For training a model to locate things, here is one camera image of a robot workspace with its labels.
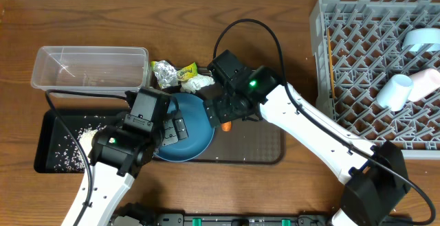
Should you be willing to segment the light blue saucer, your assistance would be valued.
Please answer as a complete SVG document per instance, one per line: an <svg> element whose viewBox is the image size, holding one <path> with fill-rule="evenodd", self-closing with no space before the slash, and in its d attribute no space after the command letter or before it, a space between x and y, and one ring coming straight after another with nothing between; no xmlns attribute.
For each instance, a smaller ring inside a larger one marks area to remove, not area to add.
<svg viewBox="0 0 440 226"><path fill-rule="evenodd" d="M411 46L410 52L418 52L424 45L430 45L428 52L439 51L439 28L421 28L409 31L404 38L402 49Z"/></svg>

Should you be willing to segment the pale pink cup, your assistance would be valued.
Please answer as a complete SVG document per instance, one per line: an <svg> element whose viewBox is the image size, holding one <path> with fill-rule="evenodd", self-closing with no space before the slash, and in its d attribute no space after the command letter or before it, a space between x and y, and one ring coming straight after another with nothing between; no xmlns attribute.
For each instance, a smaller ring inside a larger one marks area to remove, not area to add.
<svg viewBox="0 0 440 226"><path fill-rule="evenodd" d="M408 96L408 100L411 102L417 102L439 88L439 71L436 69L425 69L409 76L409 78L413 83L413 88Z"/></svg>

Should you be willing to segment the dark blue plate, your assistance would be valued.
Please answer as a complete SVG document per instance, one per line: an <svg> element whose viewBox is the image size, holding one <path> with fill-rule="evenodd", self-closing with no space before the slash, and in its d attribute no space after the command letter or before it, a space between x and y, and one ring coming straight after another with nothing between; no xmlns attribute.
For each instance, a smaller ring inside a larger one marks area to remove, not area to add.
<svg viewBox="0 0 440 226"><path fill-rule="evenodd" d="M174 93L188 136L177 143L159 148L157 158L171 162L194 159L209 147L215 130L206 115L203 100L189 93Z"/></svg>

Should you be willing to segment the pile of white rice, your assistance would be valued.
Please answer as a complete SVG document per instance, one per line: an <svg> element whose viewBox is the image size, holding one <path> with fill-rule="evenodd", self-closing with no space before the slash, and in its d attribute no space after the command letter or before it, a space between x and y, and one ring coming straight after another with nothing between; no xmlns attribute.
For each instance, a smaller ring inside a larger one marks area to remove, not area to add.
<svg viewBox="0 0 440 226"><path fill-rule="evenodd" d="M109 116L84 115L65 116L64 121L71 130L76 141L81 145L85 154L91 151L91 141L98 130L110 125L113 121ZM49 141L49 152L46 168L52 172L77 173L84 172L85 165L79 148L71 135L63 128L58 118Z"/></svg>

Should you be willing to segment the orange carrot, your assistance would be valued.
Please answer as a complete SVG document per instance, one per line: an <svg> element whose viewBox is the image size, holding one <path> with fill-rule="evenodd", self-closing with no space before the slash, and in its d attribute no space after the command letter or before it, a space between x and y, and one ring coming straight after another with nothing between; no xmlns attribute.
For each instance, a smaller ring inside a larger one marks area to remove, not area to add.
<svg viewBox="0 0 440 226"><path fill-rule="evenodd" d="M232 123L231 122L225 122L221 125L221 129L224 132L229 132L232 128Z"/></svg>

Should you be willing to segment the light blue cup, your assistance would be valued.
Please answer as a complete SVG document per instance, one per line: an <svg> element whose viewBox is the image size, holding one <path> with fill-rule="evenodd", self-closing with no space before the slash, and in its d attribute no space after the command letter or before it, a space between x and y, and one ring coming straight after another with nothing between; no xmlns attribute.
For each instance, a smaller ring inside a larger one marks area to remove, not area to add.
<svg viewBox="0 0 440 226"><path fill-rule="evenodd" d="M377 103L384 109L400 111L403 109L413 87L413 81L409 76L395 74L377 94Z"/></svg>

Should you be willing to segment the wooden chopstick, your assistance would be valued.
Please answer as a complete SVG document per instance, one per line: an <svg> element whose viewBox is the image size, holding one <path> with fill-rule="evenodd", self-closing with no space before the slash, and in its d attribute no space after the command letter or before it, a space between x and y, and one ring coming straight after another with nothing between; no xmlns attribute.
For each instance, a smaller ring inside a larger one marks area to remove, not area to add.
<svg viewBox="0 0 440 226"><path fill-rule="evenodd" d="M328 47L328 57L329 57L329 74L331 83L331 94L332 98L336 99L334 76L333 76L333 61L332 61L332 49L331 49L331 35L329 28L327 28L327 47Z"/></svg>

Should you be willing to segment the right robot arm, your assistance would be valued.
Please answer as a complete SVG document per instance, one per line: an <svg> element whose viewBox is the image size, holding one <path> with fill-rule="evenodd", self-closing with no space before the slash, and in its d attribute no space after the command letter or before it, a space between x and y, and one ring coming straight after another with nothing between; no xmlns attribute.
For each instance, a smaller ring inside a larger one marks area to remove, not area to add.
<svg viewBox="0 0 440 226"><path fill-rule="evenodd" d="M344 185L332 225L382 225L410 191L404 157L396 145L376 146L350 134L270 68L208 69L223 89L222 95L204 102L213 127L255 114L297 139Z"/></svg>

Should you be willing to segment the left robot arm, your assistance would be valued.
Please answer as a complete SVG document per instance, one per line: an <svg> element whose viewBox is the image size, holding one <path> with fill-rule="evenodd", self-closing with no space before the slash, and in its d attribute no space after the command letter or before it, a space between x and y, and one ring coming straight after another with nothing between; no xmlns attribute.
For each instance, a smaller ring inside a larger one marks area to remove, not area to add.
<svg viewBox="0 0 440 226"><path fill-rule="evenodd" d="M177 111L155 121L129 113L121 126L97 131L87 158L89 170L62 224L108 225L142 166L164 142L174 144L182 139L175 129L180 121Z"/></svg>

